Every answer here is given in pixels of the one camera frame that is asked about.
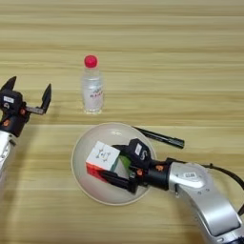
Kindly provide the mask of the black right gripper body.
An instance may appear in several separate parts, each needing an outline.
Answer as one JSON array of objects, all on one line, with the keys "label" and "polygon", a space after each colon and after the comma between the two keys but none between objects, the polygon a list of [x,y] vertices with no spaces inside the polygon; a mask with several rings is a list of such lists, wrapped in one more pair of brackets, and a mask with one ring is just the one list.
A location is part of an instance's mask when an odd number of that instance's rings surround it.
[{"label": "black right gripper body", "polygon": [[139,186],[153,186],[167,191],[169,189],[171,165],[171,162],[153,160],[144,165],[131,163],[130,170],[135,173],[136,183]]}]

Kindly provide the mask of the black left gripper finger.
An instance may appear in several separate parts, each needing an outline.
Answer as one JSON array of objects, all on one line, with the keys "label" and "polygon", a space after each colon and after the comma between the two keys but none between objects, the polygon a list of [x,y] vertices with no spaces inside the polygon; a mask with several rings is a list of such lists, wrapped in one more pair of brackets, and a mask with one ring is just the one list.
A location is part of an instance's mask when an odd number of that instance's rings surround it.
[{"label": "black left gripper finger", "polygon": [[35,113],[43,115],[47,112],[51,102],[51,84],[49,84],[42,96],[42,104],[40,107],[26,107],[26,111],[30,113]]},{"label": "black left gripper finger", "polygon": [[13,90],[13,87],[15,85],[15,81],[16,81],[16,77],[13,76],[12,78],[10,78],[1,88],[1,91],[3,90]]}]

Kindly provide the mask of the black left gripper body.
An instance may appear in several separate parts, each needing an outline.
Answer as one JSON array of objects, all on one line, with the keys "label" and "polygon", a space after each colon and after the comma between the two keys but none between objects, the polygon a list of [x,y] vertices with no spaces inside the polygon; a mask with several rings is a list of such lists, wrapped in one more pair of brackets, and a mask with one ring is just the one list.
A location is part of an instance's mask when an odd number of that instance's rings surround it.
[{"label": "black left gripper body", "polygon": [[0,119],[0,131],[19,137],[25,124],[29,121],[31,113],[24,107],[19,111],[11,111],[4,108],[1,108],[1,111],[3,115]]}]

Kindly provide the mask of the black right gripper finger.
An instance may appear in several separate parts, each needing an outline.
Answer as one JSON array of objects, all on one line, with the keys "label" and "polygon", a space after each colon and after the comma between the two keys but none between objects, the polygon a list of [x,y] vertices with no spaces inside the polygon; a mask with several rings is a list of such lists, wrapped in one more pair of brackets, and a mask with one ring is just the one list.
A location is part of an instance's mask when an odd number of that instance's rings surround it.
[{"label": "black right gripper finger", "polygon": [[101,171],[100,175],[115,187],[127,190],[129,193],[136,193],[137,191],[139,183],[135,173],[130,173],[128,178],[121,177],[111,171]]},{"label": "black right gripper finger", "polygon": [[128,156],[130,154],[130,147],[128,145],[113,145],[113,147],[119,150],[121,155]]}]

